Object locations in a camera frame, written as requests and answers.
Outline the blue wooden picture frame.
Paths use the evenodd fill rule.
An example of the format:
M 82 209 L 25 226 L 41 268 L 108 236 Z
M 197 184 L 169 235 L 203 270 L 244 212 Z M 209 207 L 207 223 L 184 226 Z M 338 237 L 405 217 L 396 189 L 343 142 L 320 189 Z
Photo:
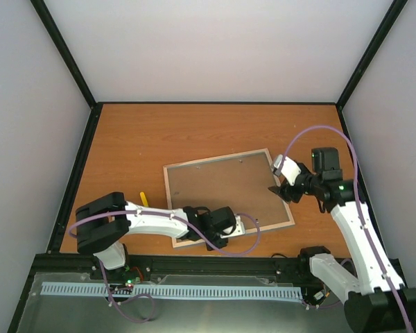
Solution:
M 164 166 L 169 209 L 228 206 L 254 218 L 262 232 L 295 225 L 290 207 L 269 191 L 279 186 L 267 148 Z

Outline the yellow handled screwdriver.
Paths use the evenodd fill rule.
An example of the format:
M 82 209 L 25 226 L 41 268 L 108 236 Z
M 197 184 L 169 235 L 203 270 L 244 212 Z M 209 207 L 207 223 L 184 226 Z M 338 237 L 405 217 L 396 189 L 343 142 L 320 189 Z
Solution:
M 144 207 L 149 207 L 150 206 L 144 191 L 139 192 L 139 197 L 140 197 L 142 205 Z

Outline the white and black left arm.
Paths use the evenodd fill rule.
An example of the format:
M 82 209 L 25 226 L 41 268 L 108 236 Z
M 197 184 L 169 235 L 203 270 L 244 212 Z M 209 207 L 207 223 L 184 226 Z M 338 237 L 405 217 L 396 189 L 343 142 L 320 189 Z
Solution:
M 77 251 L 102 261 L 115 279 L 125 278 L 130 271 L 126 246 L 121 238 L 132 234 L 155 234 L 174 240 L 208 240 L 224 248 L 230 237 L 245 234 L 241 219 L 230 207 L 210 210 L 186 206 L 163 210 L 136 205 L 125 200 L 121 192 L 112 192 L 76 210 L 76 223 L 69 234 L 76 238 Z

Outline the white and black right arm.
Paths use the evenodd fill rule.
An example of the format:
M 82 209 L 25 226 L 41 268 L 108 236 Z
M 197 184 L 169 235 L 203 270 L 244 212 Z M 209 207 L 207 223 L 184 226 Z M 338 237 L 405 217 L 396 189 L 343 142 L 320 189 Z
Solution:
M 307 248 L 302 254 L 309 272 L 341 301 L 353 332 L 412 332 L 416 289 L 406 286 L 388 259 L 367 204 L 356 197 L 357 184 L 343 178 L 338 150 L 315 148 L 311 157 L 313 168 L 309 170 L 301 162 L 278 155 L 271 169 L 284 180 L 269 190 L 287 203 L 298 203 L 303 196 L 315 197 L 320 211 L 329 213 L 339 227 L 354 270 L 349 272 L 326 250 Z

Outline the black enclosure frame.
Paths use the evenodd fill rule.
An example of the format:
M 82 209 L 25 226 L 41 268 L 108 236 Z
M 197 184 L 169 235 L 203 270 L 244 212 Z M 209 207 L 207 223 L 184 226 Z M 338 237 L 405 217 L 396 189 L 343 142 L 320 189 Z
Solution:
M 49 34 L 51 40 L 53 41 L 58 53 L 62 57 L 64 63 L 66 64 L 68 70 L 70 71 L 73 79 L 75 80 L 80 92 L 84 96 L 89 108 L 90 113 L 87 120 L 87 124 L 85 127 L 85 131 L 83 137 L 80 142 L 80 146 L 78 152 L 76 154 L 76 158 L 73 164 L 73 168 L 71 171 L 71 175 L 69 176 L 69 180 L 67 183 L 67 188 L 65 190 L 60 209 L 55 220 L 55 224 L 53 227 L 53 231 L 51 233 L 51 237 L 49 239 L 49 244 L 46 248 L 46 253 L 42 253 L 41 255 L 35 256 L 36 259 L 47 259 L 48 264 L 66 264 L 73 263 L 76 260 L 78 255 L 72 255 L 73 257 L 69 258 L 67 255 L 59 255 L 60 251 L 60 243 L 64 239 L 64 234 L 67 226 L 67 218 L 72 211 L 73 200 L 76 198 L 76 193 L 78 191 L 79 182 L 82 178 L 83 171 L 85 169 L 85 163 L 87 161 L 89 151 L 92 145 L 92 141 L 94 138 L 94 134 L 96 132 L 96 128 L 98 125 L 98 120 L 101 115 L 101 111 L 103 109 L 104 104 L 110 103 L 131 103 L 131 104 L 201 104 L 201 105 L 334 105 L 336 107 L 336 112 L 338 118 L 340 120 L 340 127 L 341 132 L 343 131 L 343 135 L 351 141 L 349 138 L 349 132 L 347 128 L 347 124 L 345 123 L 343 110 L 344 106 L 347 104 L 348 100 L 350 99 L 351 95 L 353 94 L 354 90 L 356 89 L 357 85 L 361 81 L 363 74 L 366 72 L 367 68 L 369 67 L 371 61 L 374 59 L 376 53 L 380 49 L 381 45 L 383 44 L 385 38 L 387 37 L 388 33 L 390 32 L 391 28 L 394 26 L 397 18 L 400 16 L 402 10 L 408 3 L 406 0 L 401 1 L 392 1 L 390 7 L 388 8 L 384 18 L 382 19 L 379 27 L 376 30 L 376 33 L 373 35 L 372 39 L 368 47 L 366 48 L 363 56 L 359 60 L 354 72 L 352 73 L 348 83 L 346 84 L 342 94 L 340 95 L 337 103 L 328 103 L 328 102 L 226 102 L 226 101 L 215 101 L 215 102 L 189 102 L 189 101 L 177 101 L 177 102 L 96 102 L 94 96 L 91 93 L 91 90 L 88 87 L 76 61 L 74 60 L 72 53 L 67 46 L 57 24 L 53 16 L 51 15 L 45 1 L 30 1 L 32 6 L 35 9 L 38 17 L 40 18 L 41 22 L 43 23 L 47 33 Z M 26 279 L 26 283 L 22 290 L 19 302 L 17 304 L 17 308 L 15 310 L 14 316 L 12 317 L 10 326 L 7 332 L 17 332 L 19 328 L 21 318 L 24 314 L 24 308 L 27 305 L 28 297 L 29 297 L 29 287 L 32 286 L 35 271 L 33 269 L 34 264 L 31 267 L 30 273 Z

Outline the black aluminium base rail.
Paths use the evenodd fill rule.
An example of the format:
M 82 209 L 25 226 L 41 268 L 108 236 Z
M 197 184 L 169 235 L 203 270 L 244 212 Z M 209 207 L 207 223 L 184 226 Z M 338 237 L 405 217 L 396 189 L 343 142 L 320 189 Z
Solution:
M 93 280 L 102 278 L 98 260 L 79 254 L 39 254 L 30 272 L 88 273 Z M 247 276 L 267 278 L 271 282 L 295 286 L 321 285 L 316 277 L 306 272 L 297 258 L 283 257 L 185 257 L 131 255 L 128 265 L 107 272 L 107 278 L 123 282 L 132 278 L 151 281 L 167 275 Z

